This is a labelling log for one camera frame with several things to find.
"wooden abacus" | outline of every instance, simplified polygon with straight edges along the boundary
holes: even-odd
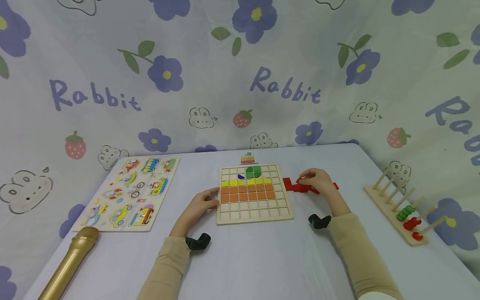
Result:
[[[425,233],[428,231],[432,230],[435,226],[438,226],[441,224],[443,221],[446,220],[446,217],[440,218],[431,225],[429,225],[427,228],[423,229],[420,232],[417,232],[416,230],[409,231],[404,227],[404,222],[409,221],[408,216],[415,212],[415,208],[418,207],[420,203],[422,203],[425,200],[425,197],[421,197],[417,201],[415,201],[412,205],[407,205],[403,209],[399,209],[400,205],[408,198],[412,193],[415,191],[415,188],[412,188],[408,191],[405,192],[404,196],[398,203],[394,204],[392,203],[392,199],[395,196],[396,193],[400,191],[401,188],[403,188],[407,184],[407,180],[402,181],[395,191],[391,193],[390,195],[386,194],[387,188],[393,183],[393,181],[398,178],[398,175],[394,175],[391,177],[389,182],[383,187],[380,188],[380,182],[382,182],[382,179],[387,175],[387,173],[390,171],[390,168],[385,169],[385,172],[381,175],[381,177],[377,180],[377,182],[374,185],[367,185],[363,187],[363,190],[367,193],[367,195],[370,197],[370,199],[377,205],[378,209],[383,213],[383,215],[387,218],[387,220],[390,222],[390,224],[397,230],[397,232],[400,234],[400,236],[403,238],[403,240],[410,246],[417,246],[417,245],[422,245],[428,243],[428,238],[424,236]],[[420,217],[416,218],[418,220],[421,220],[421,218],[425,217],[427,213],[421,214]]]

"table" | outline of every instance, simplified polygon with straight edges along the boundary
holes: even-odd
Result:
[[[239,165],[239,152],[180,154],[152,230],[102,232],[63,299],[135,299],[177,217],[197,192],[217,185],[220,167]],[[405,299],[478,299],[480,283],[434,231],[428,245],[409,247],[363,192],[382,172],[356,144],[258,149],[257,155],[261,164],[279,164],[281,175],[292,181],[307,168],[325,169],[360,217]],[[329,215],[326,202],[311,192],[288,192],[288,197],[293,220],[217,226],[215,212],[201,218],[190,237],[206,232],[212,240],[207,250],[191,255],[179,299],[355,299],[328,231],[312,229],[307,220],[311,214]],[[38,298],[74,236],[65,237],[25,300]]]

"strawberry print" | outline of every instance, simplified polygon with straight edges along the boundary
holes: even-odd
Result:
[[[73,135],[67,136],[65,139],[65,152],[68,157],[73,159],[80,159],[84,156],[86,146],[83,138],[77,135],[77,130],[73,132]]]
[[[252,110],[241,110],[238,114],[233,117],[233,125],[238,128],[244,128],[250,125],[252,122]]]
[[[392,148],[401,148],[407,144],[407,138],[412,137],[402,127],[393,128],[387,137],[387,143]]]

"hand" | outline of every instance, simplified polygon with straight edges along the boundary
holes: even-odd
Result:
[[[303,179],[300,184],[311,185],[327,200],[333,216],[341,216],[350,213],[348,205],[343,200],[342,195],[336,190],[332,179],[325,170],[308,169],[300,174]]]
[[[327,196],[327,194],[331,193],[332,191],[336,191],[336,187],[333,184],[332,179],[328,173],[325,172],[325,170],[311,168],[303,171],[300,174],[300,177],[303,178],[299,180],[300,184],[313,186],[323,196]]]
[[[220,202],[212,197],[220,188],[212,188],[195,195],[187,208],[183,211],[170,236],[186,237],[190,228],[197,222],[198,218],[209,208],[216,207]]]

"wooden base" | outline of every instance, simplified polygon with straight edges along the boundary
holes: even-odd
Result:
[[[395,211],[392,211],[392,208],[395,206],[395,203],[385,203],[388,199],[388,195],[380,196],[380,189],[374,190],[373,185],[367,185],[363,187],[363,190],[367,193],[370,199],[375,203],[375,205],[380,209],[383,215],[388,219],[390,224],[395,228],[395,230],[400,234],[403,240],[410,246],[418,246],[428,243],[428,238],[423,237],[422,240],[416,240],[412,237],[412,233],[414,231],[419,230],[412,230],[408,231],[403,227],[403,222],[397,220],[396,215],[400,212],[401,208],[397,208]]]

